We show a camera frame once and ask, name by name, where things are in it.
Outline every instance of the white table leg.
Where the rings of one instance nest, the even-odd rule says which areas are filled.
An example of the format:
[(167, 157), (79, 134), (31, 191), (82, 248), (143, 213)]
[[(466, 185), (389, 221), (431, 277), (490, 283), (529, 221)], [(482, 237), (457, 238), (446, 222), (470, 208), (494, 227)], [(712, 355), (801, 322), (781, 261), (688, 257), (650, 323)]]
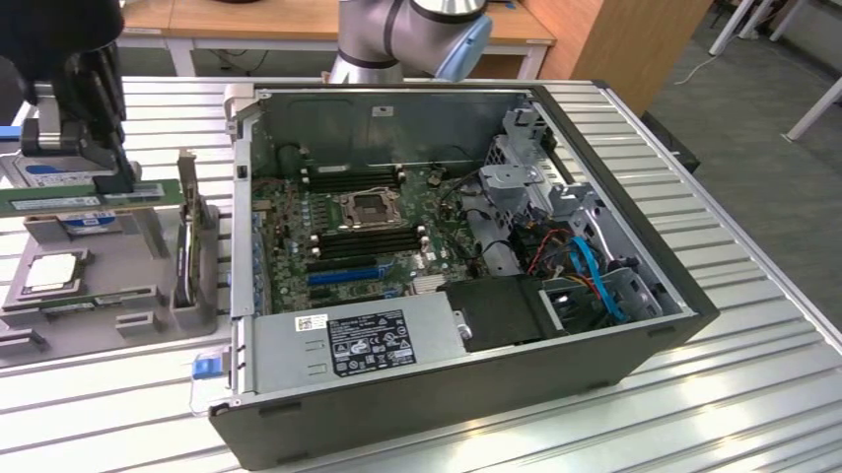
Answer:
[(746, 13), (749, 13), (749, 9), (752, 8), (753, 4), (754, 0), (742, 0), (742, 2), (740, 3), (740, 7), (737, 7), (737, 11), (734, 12), (734, 15), (732, 15), (732, 19), (728, 21), (728, 25), (725, 25), (725, 30), (722, 30), (722, 33), (720, 33), (720, 37), (716, 39), (716, 43), (708, 51), (712, 56), (718, 55), (725, 49), (725, 45), (728, 44), (728, 41), (734, 34), (734, 30), (737, 30), (737, 25), (740, 25), (742, 17), (745, 17)]
[(754, 11), (754, 15), (752, 15), (746, 26), (742, 27), (742, 32), (740, 32), (741, 39), (748, 39), (752, 32), (754, 32), (754, 29), (758, 28), (758, 24), (761, 23), (761, 20), (766, 18), (766, 12), (769, 12), (769, 7), (772, 6), (773, 0), (764, 0), (761, 6)]
[(790, 130), (790, 133), (788, 133), (788, 138), (790, 138), (792, 140), (797, 140), (798, 138), (801, 138), (801, 135), (804, 134), (806, 129), (813, 123), (816, 123), (816, 120), (818, 119), (821, 114), (828, 110), (828, 108), (830, 108), (840, 97), (842, 97), (842, 79), (837, 81), (837, 83), (818, 100), (810, 111), (801, 118), (801, 120)]
[(521, 69), (517, 72), (517, 77), (522, 81), (538, 79), (538, 73), (541, 72), (541, 66), (546, 55), (547, 46), (535, 45), (529, 49), (529, 53), (523, 57), (523, 62), (521, 62)]
[(769, 36), (769, 39), (772, 41), (777, 41), (778, 39), (781, 39), (781, 35), (785, 33), (785, 30), (788, 29), (788, 26), (793, 22), (793, 18), (796, 17), (798, 10), (801, 10), (801, 7), (804, 6), (805, 3), (806, 3), (806, 0), (796, 0), (796, 4), (790, 8), (790, 12), (785, 16), (785, 18), (781, 20), (781, 23), (778, 24), (778, 28), (776, 29), (776, 32), (773, 33), (772, 36)]
[(190, 37), (169, 37), (167, 49), (173, 56), (175, 65), (175, 75), (179, 77), (197, 77), (197, 67), (194, 66), (194, 40)]

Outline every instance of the power supply label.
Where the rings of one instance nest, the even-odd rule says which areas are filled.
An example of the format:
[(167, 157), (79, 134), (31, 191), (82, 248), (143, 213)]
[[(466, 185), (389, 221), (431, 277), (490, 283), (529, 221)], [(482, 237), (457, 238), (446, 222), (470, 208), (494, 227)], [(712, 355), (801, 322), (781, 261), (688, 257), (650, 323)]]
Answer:
[(417, 362), (402, 310), (327, 322), (333, 372), (351, 376)]

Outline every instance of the metal table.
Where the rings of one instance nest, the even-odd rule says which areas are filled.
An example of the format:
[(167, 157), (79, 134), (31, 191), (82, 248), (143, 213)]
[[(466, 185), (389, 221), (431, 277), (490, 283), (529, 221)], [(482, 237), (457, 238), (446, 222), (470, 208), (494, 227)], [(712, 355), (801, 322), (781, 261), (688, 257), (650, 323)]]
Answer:
[[(127, 79), (130, 158), (144, 164), (147, 178), (174, 177), (177, 148), (194, 148), (202, 191), (223, 209), (233, 156), (222, 100), (231, 81)], [(613, 92), (588, 82), (546, 84), (722, 316), (617, 386), (277, 471), (840, 467), (840, 333)], [(582, 177), (573, 163), (571, 171)], [(0, 222), (0, 232), (0, 281), (8, 281), (27, 235), (20, 221)], [(223, 236), (222, 287), (230, 243)], [(222, 289), (222, 306), (227, 294)], [(0, 371), (0, 471), (239, 471), (187, 401), (190, 363), (227, 339), (223, 329), (202, 339)]]

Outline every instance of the motherboard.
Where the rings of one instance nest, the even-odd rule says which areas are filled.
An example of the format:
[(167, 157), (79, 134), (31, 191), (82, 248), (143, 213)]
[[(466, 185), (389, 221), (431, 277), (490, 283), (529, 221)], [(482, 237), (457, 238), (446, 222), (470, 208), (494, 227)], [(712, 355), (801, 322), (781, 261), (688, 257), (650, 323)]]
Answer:
[(433, 292), (487, 273), (462, 176), (389, 166), (253, 182), (255, 309), (279, 313)]

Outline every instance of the blue ram slot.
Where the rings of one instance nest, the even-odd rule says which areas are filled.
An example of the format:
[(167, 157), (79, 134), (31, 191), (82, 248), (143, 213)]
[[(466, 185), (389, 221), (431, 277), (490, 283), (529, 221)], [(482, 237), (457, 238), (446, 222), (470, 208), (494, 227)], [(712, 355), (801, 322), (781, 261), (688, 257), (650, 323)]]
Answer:
[(314, 274), (307, 277), (309, 286), (342, 284), (365, 279), (381, 279), (386, 276), (386, 268), (353, 269), (341, 273)]

